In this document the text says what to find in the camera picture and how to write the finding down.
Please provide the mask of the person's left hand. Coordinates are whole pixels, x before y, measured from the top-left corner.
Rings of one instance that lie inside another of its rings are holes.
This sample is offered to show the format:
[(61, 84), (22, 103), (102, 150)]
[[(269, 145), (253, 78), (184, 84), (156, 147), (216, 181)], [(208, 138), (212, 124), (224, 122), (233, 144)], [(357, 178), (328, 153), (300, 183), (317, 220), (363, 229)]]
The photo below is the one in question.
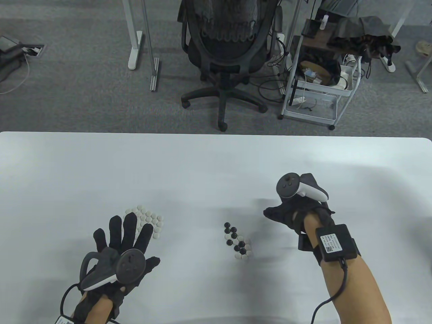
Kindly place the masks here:
[[(97, 252), (103, 252), (107, 247), (122, 254), (130, 249), (140, 250), (146, 253), (150, 239), (153, 235), (153, 225), (145, 224), (136, 238), (136, 225), (138, 219), (131, 212), (122, 219), (116, 215), (110, 219), (110, 242), (107, 244), (103, 229), (99, 228), (93, 233)], [(72, 318), (78, 323), (106, 324), (115, 319), (120, 312), (125, 296), (138, 287), (145, 275), (150, 273), (160, 264), (160, 258), (151, 257), (146, 260), (145, 271), (136, 281), (122, 286), (119, 283), (107, 283), (95, 290), (82, 292), (82, 298), (77, 304)]]

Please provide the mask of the person's right hand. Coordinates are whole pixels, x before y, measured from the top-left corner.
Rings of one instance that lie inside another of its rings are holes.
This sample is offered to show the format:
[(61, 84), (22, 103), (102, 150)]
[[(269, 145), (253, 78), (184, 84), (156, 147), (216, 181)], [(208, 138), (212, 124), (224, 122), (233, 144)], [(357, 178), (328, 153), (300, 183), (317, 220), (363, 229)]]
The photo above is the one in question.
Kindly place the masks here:
[(263, 215), (275, 222), (287, 225), (298, 235), (306, 233), (304, 221), (308, 214), (313, 213), (318, 216), (322, 227), (334, 226), (332, 218), (333, 211), (324, 202), (318, 202), (306, 196), (295, 195), (292, 199), (283, 202), (276, 207), (268, 207), (263, 211)]

